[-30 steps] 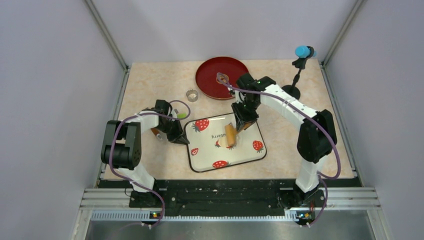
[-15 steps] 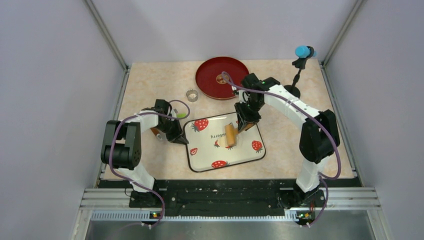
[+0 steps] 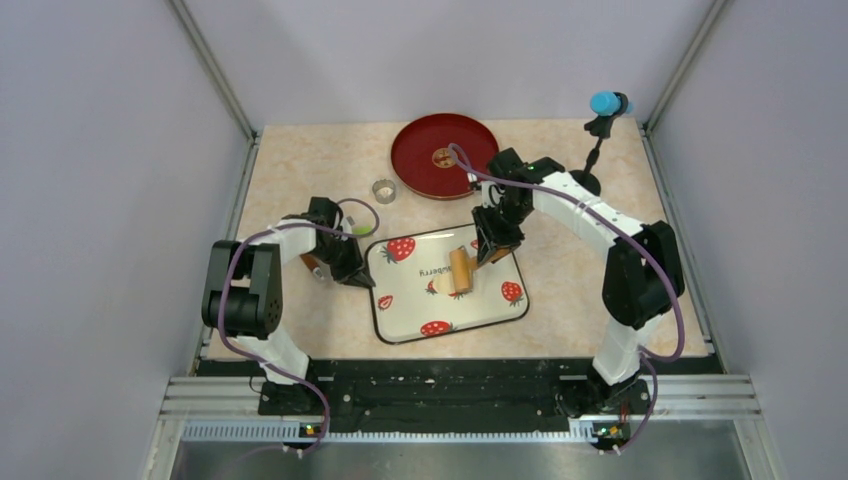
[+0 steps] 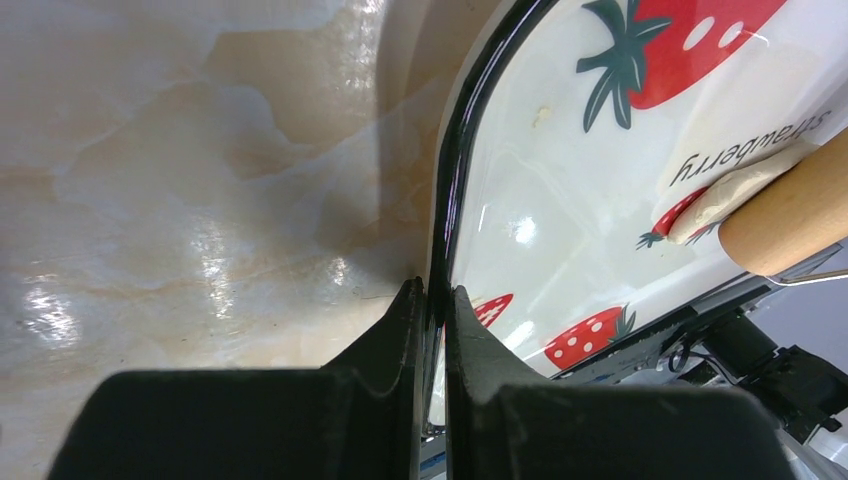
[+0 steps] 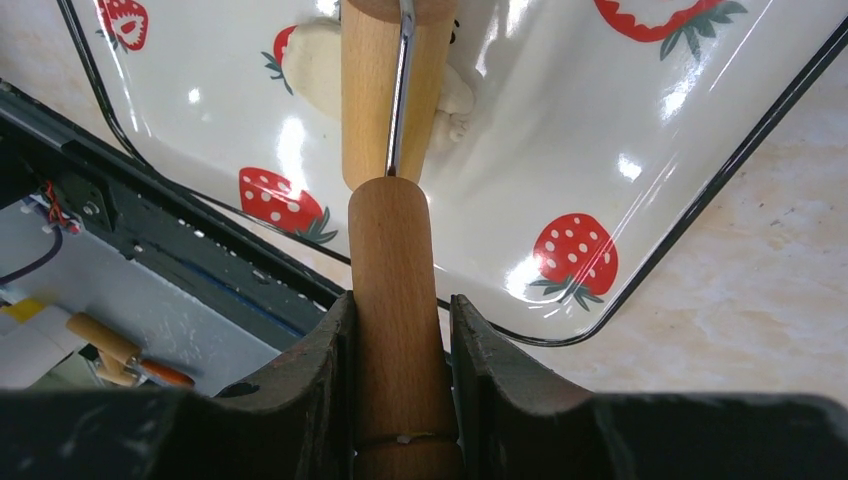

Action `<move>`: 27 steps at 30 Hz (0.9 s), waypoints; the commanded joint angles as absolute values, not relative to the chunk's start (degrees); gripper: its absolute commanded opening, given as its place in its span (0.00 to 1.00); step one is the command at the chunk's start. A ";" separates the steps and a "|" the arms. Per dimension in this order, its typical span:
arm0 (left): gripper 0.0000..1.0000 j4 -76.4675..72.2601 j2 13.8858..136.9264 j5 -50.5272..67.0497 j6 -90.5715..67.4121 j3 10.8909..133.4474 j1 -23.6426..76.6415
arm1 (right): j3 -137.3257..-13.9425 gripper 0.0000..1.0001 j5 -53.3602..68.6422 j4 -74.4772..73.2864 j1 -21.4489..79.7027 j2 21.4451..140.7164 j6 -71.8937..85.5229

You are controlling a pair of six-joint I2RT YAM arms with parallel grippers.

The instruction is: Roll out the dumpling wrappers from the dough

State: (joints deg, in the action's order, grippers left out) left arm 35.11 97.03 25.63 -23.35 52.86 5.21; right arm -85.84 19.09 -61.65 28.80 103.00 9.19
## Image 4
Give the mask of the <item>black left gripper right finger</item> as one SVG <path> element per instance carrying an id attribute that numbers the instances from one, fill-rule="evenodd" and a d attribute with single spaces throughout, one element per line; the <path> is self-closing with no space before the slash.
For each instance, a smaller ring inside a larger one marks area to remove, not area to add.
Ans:
<path id="1" fill-rule="evenodd" d="M 508 350 L 463 287 L 445 316 L 451 479 L 790 479 L 763 408 L 730 389 L 567 386 Z"/>

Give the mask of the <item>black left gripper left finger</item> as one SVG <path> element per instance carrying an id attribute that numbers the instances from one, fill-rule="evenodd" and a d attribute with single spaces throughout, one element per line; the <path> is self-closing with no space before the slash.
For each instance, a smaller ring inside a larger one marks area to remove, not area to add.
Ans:
<path id="1" fill-rule="evenodd" d="M 125 371 L 91 394 L 53 479 L 415 479 L 424 288 L 317 369 Z"/>

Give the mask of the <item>white dough lump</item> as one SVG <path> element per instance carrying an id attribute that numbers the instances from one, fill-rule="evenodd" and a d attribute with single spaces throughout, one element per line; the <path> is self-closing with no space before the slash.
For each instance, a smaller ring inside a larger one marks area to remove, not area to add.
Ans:
<path id="1" fill-rule="evenodd" d="M 665 239 L 690 245 L 711 232 L 730 214 L 820 148 L 800 142 L 757 163 L 731 171 L 698 194 L 671 222 Z"/>

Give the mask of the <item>strawberry print rectangular tray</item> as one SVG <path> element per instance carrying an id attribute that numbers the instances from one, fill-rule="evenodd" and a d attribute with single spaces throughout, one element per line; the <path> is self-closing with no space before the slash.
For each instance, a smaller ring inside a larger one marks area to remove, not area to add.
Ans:
<path id="1" fill-rule="evenodd" d="M 501 1 L 438 135 L 429 290 L 530 368 L 581 362 L 739 278 L 675 219 L 847 123 L 843 1 Z"/>

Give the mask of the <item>wooden dough roller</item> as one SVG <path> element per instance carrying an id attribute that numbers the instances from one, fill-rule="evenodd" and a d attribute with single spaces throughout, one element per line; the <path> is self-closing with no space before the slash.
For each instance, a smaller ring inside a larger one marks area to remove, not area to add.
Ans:
<path id="1" fill-rule="evenodd" d="M 728 257 L 783 287 L 844 280 L 847 271 L 785 272 L 847 237 L 847 132 L 842 131 L 732 213 L 719 227 Z"/>

